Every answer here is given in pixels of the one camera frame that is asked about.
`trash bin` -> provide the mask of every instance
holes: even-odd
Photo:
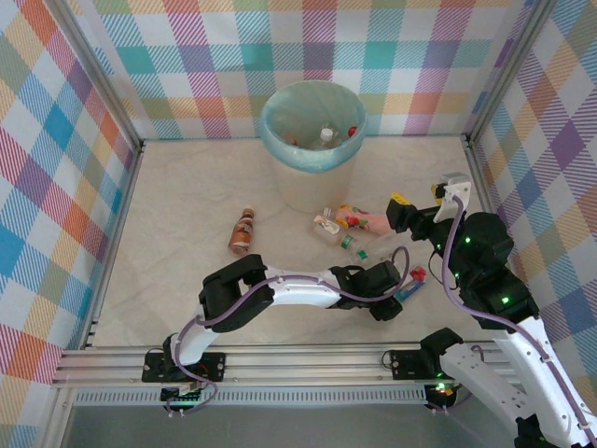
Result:
[[[346,139],[339,147],[305,149],[330,124]],[[348,131],[356,132],[348,137]],[[260,134],[272,155],[278,190],[292,208],[315,213],[338,206],[348,192],[363,144],[367,110],[350,90],[329,81],[301,81],[277,91],[261,111]],[[298,146],[288,145],[292,136]]]

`white floor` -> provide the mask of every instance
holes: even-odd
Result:
[[[321,271],[348,264],[343,249],[307,232],[311,216],[282,201],[268,157],[256,139],[147,145],[94,345],[161,344],[179,331],[197,308],[203,277],[236,259],[227,244],[246,203],[256,206],[251,251],[267,265]],[[469,172],[457,137],[371,137],[357,157],[346,202],[371,212],[384,212],[392,191],[420,208],[433,206],[431,184],[444,173]],[[469,211],[479,210],[474,194]],[[412,262],[426,266],[429,243],[413,243],[406,233],[396,238]],[[439,258],[432,266],[437,273]],[[443,327],[465,340],[489,339],[429,277],[390,322],[367,310],[272,307],[216,343],[411,342]]]

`bottle cap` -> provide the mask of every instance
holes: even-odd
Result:
[[[324,128],[321,130],[321,139],[324,142],[329,142],[334,137],[334,132],[329,128]]]

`pink object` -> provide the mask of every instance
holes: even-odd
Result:
[[[392,231],[385,213],[371,214],[353,205],[341,205],[336,212],[336,222],[344,229],[363,229],[378,235]]]

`brown bottle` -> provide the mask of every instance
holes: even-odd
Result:
[[[247,205],[243,210],[243,215],[234,226],[228,249],[239,257],[245,256],[249,252],[251,237],[253,236],[253,218],[255,217],[254,207]]]

